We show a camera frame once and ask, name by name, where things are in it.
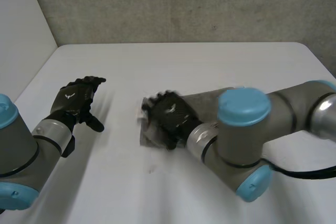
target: light blue joint cap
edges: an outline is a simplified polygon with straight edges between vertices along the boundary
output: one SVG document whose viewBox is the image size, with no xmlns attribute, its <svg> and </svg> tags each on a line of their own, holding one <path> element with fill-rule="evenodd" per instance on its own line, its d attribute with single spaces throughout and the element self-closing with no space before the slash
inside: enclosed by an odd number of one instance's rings
<svg viewBox="0 0 336 224">
<path fill-rule="evenodd" d="M 236 195 L 246 202 L 252 202 L 260 197 L 268 188 L 273 171 L 268 165 L 256 169 L 236 190 Z"/>
<path fill-rule="evenodd" d="M 31 187 L 0 182 L 0 209 L 24 210 L 29 208 L 39 192 Z"/>
<path fill-rule="evenodd" d="M 321 82 L 325 85 L 328 85 L 329 87 L 331 87 L 334 91 L 336 91 L 336 86 L 334 83 L 330 82 L 330 81 L 325 81 L 325 80 L 316 80 L 317 82 Z"/>
<path fill-rule="evenodd" d="M 271 102 L 258 89 L 229 89 L 218 99 L 218 119 L 231 126 L 249 126 L 263 120 L 271 111 Z"/>
<path fill-rule="evenodd" d="M 0 94 L 0 129 L 13 123 L 18 115 L 19 111 L 10 98 Z"/>
</svg>

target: white tabletop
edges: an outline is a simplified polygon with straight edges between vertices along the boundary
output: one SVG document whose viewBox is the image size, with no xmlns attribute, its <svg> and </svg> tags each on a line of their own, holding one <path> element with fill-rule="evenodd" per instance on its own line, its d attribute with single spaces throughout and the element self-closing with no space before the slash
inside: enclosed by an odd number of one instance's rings
<svg viewBox="0 0 336 224">
<path fill-rule="evenodd" d="M 5 223 L 334 223 L 336 180 L 276 174 L 270 188 L 245 203 L 187 150 L 139 145 L 143 97 L 166 89 L 192 94 L 250 86 L 265 92 L 334 77 L 298 43 L 68 45 L 58 48 L 16 102 L 30 130 L 62 86 L 105 77 L 92 113 L 95 133 L 76 126 L 76 149 L 61 159 L 34 205 L 6 211 Z M 292 170 L 336 164 L 336 144 L 299 132 L 265 145 Z"/>
</svg>

